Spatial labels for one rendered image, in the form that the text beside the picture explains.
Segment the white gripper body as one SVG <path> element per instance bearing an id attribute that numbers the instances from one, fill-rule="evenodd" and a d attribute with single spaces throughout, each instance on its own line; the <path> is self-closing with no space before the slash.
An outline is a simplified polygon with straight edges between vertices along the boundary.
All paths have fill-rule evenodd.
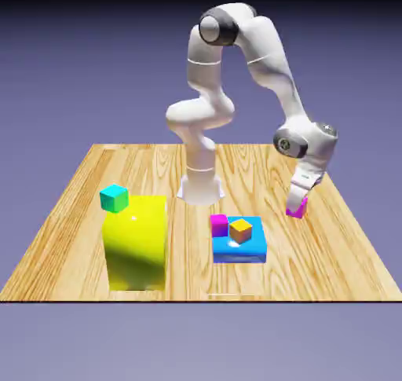
<path id="1" fill-rule="evenodd" d="M 287 209 L 297 211 L 313 186 L 314 184 L 299 184 L 292 181 L 287 196 Z"/>

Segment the small magenta cube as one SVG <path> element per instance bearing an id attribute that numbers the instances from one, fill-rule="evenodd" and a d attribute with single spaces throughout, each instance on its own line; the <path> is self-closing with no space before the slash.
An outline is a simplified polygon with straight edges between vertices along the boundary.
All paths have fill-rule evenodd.
<path id="1" fill-rule="evenodd" d="M 308 197 L 306 196 L 296 211 L 291 211 L 287 208 L 286 215 L 293 218 L 303 218 L 305 212 L 307 211 L 307 205 L 308 205 Z"/>
<path id="2" fill-rule="evenodd" d="M 226 237 L 228 235 L 228 217 L 225 214 L 211 214 L 210 231 L 212 237 Z"/>

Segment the small orange cube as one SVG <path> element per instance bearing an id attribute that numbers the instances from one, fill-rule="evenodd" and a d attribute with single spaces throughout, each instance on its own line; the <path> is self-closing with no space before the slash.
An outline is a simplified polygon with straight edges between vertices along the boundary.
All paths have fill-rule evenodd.
<path id="1" fill-rule="evenodd" d="M 243 218 L 236 219 L 228 226 L 228 233 L 232 240 L 238 244 L 247 242 L 252 237 L 253 226 Z"/>

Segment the small teal cube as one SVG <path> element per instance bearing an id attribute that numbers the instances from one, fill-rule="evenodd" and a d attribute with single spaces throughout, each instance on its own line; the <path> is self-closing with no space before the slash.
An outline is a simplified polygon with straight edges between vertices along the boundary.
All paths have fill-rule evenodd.
<path id="1" fill-rule="evenodd" d="M 128 189 L 112 184 L 100 191 L 101 209 L 111 213 L 119 213 L 129 205 Z"/>

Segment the large blue box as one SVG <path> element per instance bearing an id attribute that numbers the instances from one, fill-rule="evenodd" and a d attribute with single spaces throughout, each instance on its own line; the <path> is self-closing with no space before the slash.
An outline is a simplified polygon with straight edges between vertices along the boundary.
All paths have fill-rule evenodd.
<path id="1" fill-rule="evenodd" d="M 213 236 L 214 263 L 265 263 L 267 242 L 261 218 L 258 216 L 228 216 L 228 223 L 244 219 L 252 226 L 251 238 L 238 243 L 230 235 Z"/>

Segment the large yellow box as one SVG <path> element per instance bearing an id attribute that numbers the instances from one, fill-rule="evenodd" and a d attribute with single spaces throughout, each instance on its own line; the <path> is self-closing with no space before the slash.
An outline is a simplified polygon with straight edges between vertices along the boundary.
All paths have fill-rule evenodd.
<path id="1" fill-rule="evenodd" d="M 130 196 L 119 213 L 108 213 L 102 226 L 109 289 L 163 290 L 168 241 L 165 196 Z"/>

